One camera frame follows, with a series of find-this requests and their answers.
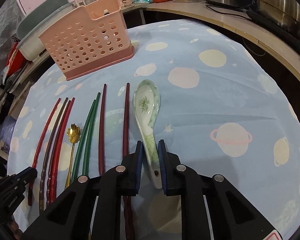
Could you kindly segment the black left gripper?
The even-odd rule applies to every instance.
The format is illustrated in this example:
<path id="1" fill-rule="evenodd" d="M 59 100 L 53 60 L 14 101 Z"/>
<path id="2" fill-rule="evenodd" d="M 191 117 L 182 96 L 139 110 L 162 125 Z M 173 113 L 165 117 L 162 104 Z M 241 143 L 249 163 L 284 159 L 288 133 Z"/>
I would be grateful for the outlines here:
<path id="1" fill-rule="evenodd" d="M 27 167 L 18 174 L 0 179 L 0 224 L 6 223 L 24 200 L 26 185 L 37 178 L 37 170 Z"/>

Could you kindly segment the green chopstick left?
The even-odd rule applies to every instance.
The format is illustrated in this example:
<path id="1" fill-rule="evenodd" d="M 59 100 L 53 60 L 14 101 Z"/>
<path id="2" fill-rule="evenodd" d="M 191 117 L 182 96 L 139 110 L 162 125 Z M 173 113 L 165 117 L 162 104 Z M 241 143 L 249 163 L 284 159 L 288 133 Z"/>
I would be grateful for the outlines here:
<path id="1" fill-rule="evenodd" d="M 93 114 L 93 111 L 94 111 L 95 101 L 96 100 L 93 101 L 93 103 L 90 107 L 87 119 L 85 121 L 83 130 L 81 132 L 79 145 L 78 145 L 77 152 L 76 152 L 76 155 L 75 155 L 75 162 L 74 162 L 73 169 L 72 169 L 72 175 L 71 175 L 71 180 L 70 180 L 71 183 L 73 183 L 74 180 L 78 176 L 78 170 L 79 170 L 79 164 L 80 164 L 81 157 L 82 157 L 83 146 L 84 146 L 84 143 L 85 143 L 85 140 L 86 140 L 86 137 L 87 137 L 88 128 L 90 126 L 90 120 L 91 120 L 91 117 L 92 117 L 92 114 Z"/>

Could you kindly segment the green chopstick right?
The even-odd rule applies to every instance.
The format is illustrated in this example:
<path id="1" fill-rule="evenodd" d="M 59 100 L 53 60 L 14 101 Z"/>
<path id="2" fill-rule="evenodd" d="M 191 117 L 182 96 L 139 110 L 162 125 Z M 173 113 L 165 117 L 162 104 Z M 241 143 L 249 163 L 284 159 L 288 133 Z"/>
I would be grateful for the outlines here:
<path id="1" fill-rule="evenodd" d="M 83 169 L 82 174 L 85 176 L 89 176 L 89 163 L 90 163 L 90 151 L 91 151 L 91 143 L 93 138 L 93 132 L 94 132 L 94 125 L 95 125 L 95 118 L 98 108 L 98 103 L 100 99 L 101 93 L 98 92 L 97 97 L 94 102 L 93 112 L 90 117 L 89 122 L 89 129 L 87 133 L 87 140 L 85 143 L 85 151 L 84 151 L 84 160 L 83 160 Z"/>

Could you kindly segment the blue planet pattern tablecloth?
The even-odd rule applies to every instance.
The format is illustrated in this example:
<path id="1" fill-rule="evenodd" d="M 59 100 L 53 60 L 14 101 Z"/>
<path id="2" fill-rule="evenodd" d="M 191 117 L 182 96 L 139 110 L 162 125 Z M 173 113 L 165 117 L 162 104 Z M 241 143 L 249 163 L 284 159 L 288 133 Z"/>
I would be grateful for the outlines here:
<path id="1" fill-rule="evenodd" d="M 175 20 L 130 29 L 132 59 L 67 81 L 52 66 L 30 89 L 12 135 L 7 172 L 33 162 L 46 120 L 74 99 L 69 123 L 83 126 L 106 95 L 105 164 L 121 163 L 126 84 L 149 79 L 160 92 L 154 136 L 199 174 L 222 174 L 284 239 L 300 225 L 298 81 L 270 72 L 239 43 L 201 23 Z"/>

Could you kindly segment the dark red chopstick left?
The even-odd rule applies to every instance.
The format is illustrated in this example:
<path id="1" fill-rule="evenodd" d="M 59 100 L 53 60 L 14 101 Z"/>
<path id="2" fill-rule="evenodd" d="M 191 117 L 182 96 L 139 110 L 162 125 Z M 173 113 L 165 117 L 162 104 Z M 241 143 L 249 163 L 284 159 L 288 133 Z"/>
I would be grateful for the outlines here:
<path id="1" fill-rule="evenodd" d="M 98 171 L 99 175 L 104 175 L 105 166 L 105 153 L 104 153 L 104 121 L 105 121 L 105 108 L 106 108 L 106 91 L 107 84 L 103 85 L 102 101 L 100 108 L 100 118 L 99 118 L 99 135 L 98 135 Z"/>

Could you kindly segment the brown chopstick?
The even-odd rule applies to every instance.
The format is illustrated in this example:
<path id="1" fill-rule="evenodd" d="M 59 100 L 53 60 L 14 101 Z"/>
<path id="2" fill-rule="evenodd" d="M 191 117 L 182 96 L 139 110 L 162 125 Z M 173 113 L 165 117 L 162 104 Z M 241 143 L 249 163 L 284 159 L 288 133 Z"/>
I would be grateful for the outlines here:
<path id="1" fill-rule="evenodd" d="M 50 153 L 51 153 L 51 148 L 52 148 L 52 143 L 55 137 L 56 129 L 58 126 L 58 123 L 60 121 L 60 118 L 62 117 L 63 111 L 66 107 L 66 104 L 68 102 L 68 98 L 65 98 L 61 109 L 58 112 L 58 115 L 55 119 L 55 122 L 53 123 L 53 128 L 47 143 L 47 148 L 45 151 L 44 155 L 44 160 L 43 160 L 43 165 L 42 165 L 42 172 L 40 176 L 40 184 L 39 184 L 39 213 L 42 213 L 44 211 L 44 189 L 45 189 L 45 180 L 46 180 L 46 173 L 47 173 L 47 166 L 48 166 L 48 161 L 50 159 Z"/>

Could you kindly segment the dark red chopstick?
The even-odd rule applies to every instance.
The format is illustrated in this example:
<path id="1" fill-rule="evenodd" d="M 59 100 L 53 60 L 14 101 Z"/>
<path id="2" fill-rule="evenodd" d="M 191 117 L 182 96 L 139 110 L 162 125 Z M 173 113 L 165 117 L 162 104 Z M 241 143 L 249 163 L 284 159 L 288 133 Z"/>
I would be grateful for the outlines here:
<path id="1" fill-rule="evenodd" d="M 129 155 L 129 94 L 130 83 L 126 84 L 125 107 L 123 116 L 123 137 L 122 137 L 122 157 Z M 131 197 L 123 196 L 124 218 L 125 218 L 125 236 L 127 240 L 135 239 L 133 225 L 133 211 L 131 206 Z"/>
<path id="2" fill-rule="evenodd" d="M 105 153 L 104 153 L 104 121 L 105 121 L 105 108 L 106 108 L 106 91 L 107 84 L 103 85 L 102 101 L 100 108 L 100 118 L 99 118 L 99 135 L 98 135 L 98 171 L 99 175 L 104 175 L 105 166 Z"/>

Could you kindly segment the pink perforated utensil basket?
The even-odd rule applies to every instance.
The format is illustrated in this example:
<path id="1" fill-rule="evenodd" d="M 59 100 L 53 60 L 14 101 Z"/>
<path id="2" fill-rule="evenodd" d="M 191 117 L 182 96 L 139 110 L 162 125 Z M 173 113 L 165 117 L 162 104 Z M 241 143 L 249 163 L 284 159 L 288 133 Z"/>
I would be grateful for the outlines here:
<path id="1" fill-rule="evenodd" d="M 134 56 L 119 0 L 80 5 L 39 39 L 68 81 Z"/>

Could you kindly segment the dark red chopstick right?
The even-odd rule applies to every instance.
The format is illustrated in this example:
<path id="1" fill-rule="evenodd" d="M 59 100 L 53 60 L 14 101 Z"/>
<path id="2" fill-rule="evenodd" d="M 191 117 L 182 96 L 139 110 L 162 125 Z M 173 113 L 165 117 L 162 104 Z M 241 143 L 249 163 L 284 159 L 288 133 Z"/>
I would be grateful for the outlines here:
<path id="1" fill-rule="evenodd" d="M 129 155 L 129 94 L 130 83 L 126 84 L 125 107 L 123 116 L 123 137 L 122 137 L 122 157 Z M 127 240 L 135 239 L 133 225 L 133 211 L 131 206 L 131 197 L 123 196 L 124 218 L 125 218 L 125 236 Z"/>

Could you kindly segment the white container green lid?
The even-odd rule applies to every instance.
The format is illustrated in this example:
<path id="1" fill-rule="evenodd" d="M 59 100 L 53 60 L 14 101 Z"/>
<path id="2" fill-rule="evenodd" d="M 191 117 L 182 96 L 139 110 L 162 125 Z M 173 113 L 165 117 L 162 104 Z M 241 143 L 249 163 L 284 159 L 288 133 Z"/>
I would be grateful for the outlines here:
<path id="1" fill-rule="evenodd" d="M 46 0 L 29 13 L 19 24 L 17 49 L 28 61 L 33 61 L 45 50 L 39 35 L 73 9 L 68 0 Z"/>

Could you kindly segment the gold flower spoon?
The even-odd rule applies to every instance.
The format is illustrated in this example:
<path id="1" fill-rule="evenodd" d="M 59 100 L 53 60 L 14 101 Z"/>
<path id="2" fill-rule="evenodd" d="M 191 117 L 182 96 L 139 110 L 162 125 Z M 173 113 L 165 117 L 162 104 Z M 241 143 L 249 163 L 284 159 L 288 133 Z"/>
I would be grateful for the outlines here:
<path id="1" fill-rule="evenodd" d="M 69 137 L 69 142 L 71 143 L 71 152 L 68 166 L 68 174 L 66 177 L 64 189 L 66 189 L 70 185 L 75 145 L 79 142 L 81 136 L 80 127 L 76 126 L 75 124 L 71 124 L 70 128 L 68 128 L 67 130 L 67 136 Z"/>

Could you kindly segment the red chopstick middle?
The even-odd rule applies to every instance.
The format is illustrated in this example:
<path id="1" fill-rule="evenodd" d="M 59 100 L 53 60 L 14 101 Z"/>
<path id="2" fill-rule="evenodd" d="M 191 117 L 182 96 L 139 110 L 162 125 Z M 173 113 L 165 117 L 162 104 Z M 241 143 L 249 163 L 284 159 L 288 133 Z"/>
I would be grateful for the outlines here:
<path id="1" fill-rule="evenodd" d="M 68 111 L 68 108 L 70 106 L 70 102 L 71 102 L 71 100 L 69 100 L 68 103 L 66 104 L 66 106 L 64 107 L 64 111 L 63 111 L 62 117 L 60 119 L 58 129 L 57 129 L 55 142 L 54 142 L 54 145 L 53 145 L 53 148 L 52 148 L 52 155 L 51 155 L 50 166 L 49 166 L 49 174 L 48 174 L 48 179 L 47 179 L 46 207 L 48 207 L 50 205 L 53 163 L 54 163 L 55 157 L 56 157 L 57 146 L 58 146 L 58 141 L 59 141 L 59 135 L 61 133 L 61 127 L 62 127 L 63 121 L 65 119 L 66 113 Z"/>

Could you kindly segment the stainless steel pot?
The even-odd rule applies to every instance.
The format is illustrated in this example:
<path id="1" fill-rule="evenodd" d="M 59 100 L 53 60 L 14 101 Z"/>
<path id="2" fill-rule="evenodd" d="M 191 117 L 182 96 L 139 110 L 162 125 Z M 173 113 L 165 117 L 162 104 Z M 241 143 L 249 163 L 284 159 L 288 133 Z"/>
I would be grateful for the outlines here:
<path id="1" fill-rule="evenodd" d="M 296 0 L 257 0 L 257 7 L 264 17 L 300 36 L 300 5 Z"/>

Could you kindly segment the red chopstick far left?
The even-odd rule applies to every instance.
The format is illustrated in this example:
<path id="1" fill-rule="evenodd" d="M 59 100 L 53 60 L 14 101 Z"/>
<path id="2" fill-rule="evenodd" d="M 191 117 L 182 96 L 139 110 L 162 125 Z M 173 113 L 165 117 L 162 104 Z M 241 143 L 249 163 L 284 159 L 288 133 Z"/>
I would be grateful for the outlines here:
<path id="1" fill-rule="evenodd" d="M 38 141 L 38 144 L 37 144 L 37 147 L 36 147 L 36 151 L 35 151 L 35 154 L 34 154 L 34 158 L 33 158 L 33 162 L 32 162 L 32 168 L 36 169 L 37 168 L 37 164 L 38 164 L 38 158 L 39 158 L 39 154 L 40 154 L 40 151 L 41 151 L 41 148 L 42 148 L 42 145 L 43 145 L 43 140 L 45 138 L 45 135 L 47 133 L 47 129 L 48 129 L 48 126 L 52 120 L 52 117 L 59 105 L 61 101 L 61 98 L 58 98 L 58 100 L 56 101 L 53 109 L 51 110 L 47 120 L 46 120 L 46 123 L 45 123 L 45 126 L 42 130 L 42 133 L 40 135 L 40 138 L 39 138 L 39 141 Z M 27 197 L 27 204 L 28 206 L 32 206 L 32 197 L 33 197 L 33 185 L 34 185 L 34 180 L 30 182 L 29 184 L 29 191 L 28 191 L 28 197 Z"/>

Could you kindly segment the white green ceramic spoon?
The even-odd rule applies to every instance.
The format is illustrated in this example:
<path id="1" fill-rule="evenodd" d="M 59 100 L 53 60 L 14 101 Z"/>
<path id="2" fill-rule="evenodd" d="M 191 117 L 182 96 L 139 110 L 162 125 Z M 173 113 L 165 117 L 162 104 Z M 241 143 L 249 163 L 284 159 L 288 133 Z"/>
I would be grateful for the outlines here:
<path id="1" fill-rule="evenodd" d="M 154 125 L 160 109 L 160 93 L 151 80 L 141 81 L 133 95 L 134 119 L 141 134 L 151 181 L 162 188 L 160 164 L 154 137 Z"/>

